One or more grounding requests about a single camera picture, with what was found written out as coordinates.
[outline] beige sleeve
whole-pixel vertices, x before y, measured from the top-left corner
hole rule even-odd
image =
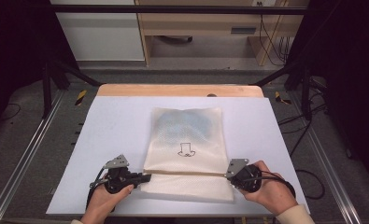
[[[277,220],[281,224],[311,224],[315,223],[312,217],[307,213],[305,206],[303,204],[299,204],[294,206],[279,216],[277,216]]]
[[[71,224],[82,224],[82,222],[74,219],[71,221]]]

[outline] floor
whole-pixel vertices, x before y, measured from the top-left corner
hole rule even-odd
[[[108,83],[199,83],[199,84],[242,84],[254,83],[276,71],[280,66],[271,63],[263,67],[256,65],[248,41],[244,37],[194,37],[191,43],[177,39],[156,38],[151,64],[119,63],[80,63],[83,72],[95,79]],[[271,55],[274,63],[278,58]],[[282,84],[286,77],[278,78],[263,87],[277,117],[277,121],[298,116],[297,91],[285,92]],[[42,123],[42,85],[36,82],[17,90],[11,97],[10,105],[0,121],[0,199],[5,189],[11,188],[14,194],[8,195],[9,204],[3,206],[1,223],[69,223],[71,218],[45,215],[54,189],[60,181],[64,167],[85,121],[92,98],[97,88],[69,76],[72,84],[68,91],[53,90],[56,98],[61,97],[59,107],[54,111],[52,123],[41,134],[38,145],[29,145]],[[81,105],[75,105],[78,93],[87,90]],[[281,99],[276,100],[276,92]],[[311,91],[312,108],[323,105],[322,95]],[[342,142],[328,110],[324,107],[313,116],[311,126],[298,148],[292,155],[294,167],[312,172],[297,173],[305,195],[309,196],[308,206],[317,223],[369,223],[369,175],[360,161],[348,159]],[[307,121],[297,119],[281,125],[281,131],[288,151],[291,152],[300,139]],[[24,173],[18,174],[16,166],[28,148],[30,161]],[[326,167],[320,157],[324,153],[334,169],[333,179],[325,172]],[[17,179],[19,185],[7,186]],[[322,186],[325,194],[320,199]],[[342,210],[342,205],[349,205]],[[345,211],[359,218],[350,220]],[[119,223],[134,223],[133,219],[119,218]],[[241,223],[241,218],[178,218],[176,223]],[[250,218],[248,223],[264,223],[262,217]]]

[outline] beige bag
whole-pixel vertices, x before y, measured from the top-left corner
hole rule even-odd
[[[153,110],[142,191],[231,202],[227,167],[220,108]]]

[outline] gray carpet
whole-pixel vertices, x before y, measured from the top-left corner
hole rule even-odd
[[[216,70],[210,71],[88,71],[91,77],[109,83],[232,83],[246,84],[266,76],[264,72],[232,72]],[[72,78],[74,83],[64,94],[62,104],[47,131],[40,148],[35,154],[27,173],[22,180],[14,198],[12,199],[4,219],[31,218],[70,220],[78,217],[51,217],[45,214],[52,198],[51,190],[59,184],[64,168],[71,156],[74,144],[81,130],[81,123],[86,118],[89,106],[96,94],[97,88]],[[0,121],[0,192],[7,183],[16,163],[29,143],[42,116],[42,87],[40,82],[15,92],[11,103],[21,106],[21,111],[12,119]],[[87,90],[81,105],[75,105],[78,94]],[[275,101],[275,91],[281,91],[279,81],[265,87],[264,94],[270,98],[271,105],[276,113],[277,120],[298,115],[294,105],[286,105]],[[283,91],[282,98],[288,99]],[[312,107],[323,104],[321,97],[314,98]],[[15,105],[9,105],[3,117],[14,114]],[[287,148],[292,150],[302,131],[286,133],[304,127],[301,121],[294,121],[281,127]],[[349,160],[345,147],[327,114],[320,111],[314,116],[312,128],[317,133],[329,159],[334,164],[336,172],[342,180],[345,189],[352,200],[362,223],[369,223],[369,175],[365,172],[360,161]],[[296,169],[305,169],[318,176],[326,187],[326,193],[319,200],[308,199],[312,217],[317,223],[345,223],[343,216],[335,202],[335,198],[326,183],[323,172],[313,153],[312,147],[305,137],[292,157]],[[314,177],[307,174],[298,174],[305,195],[317,196],[321,188]],[[134,223],[131,218],[112,218],[120,223]],[[232,218],[178,218],[176,223],[240,223],[240,219]],[[251,223],[263,223],[262,219],[252,219]]]

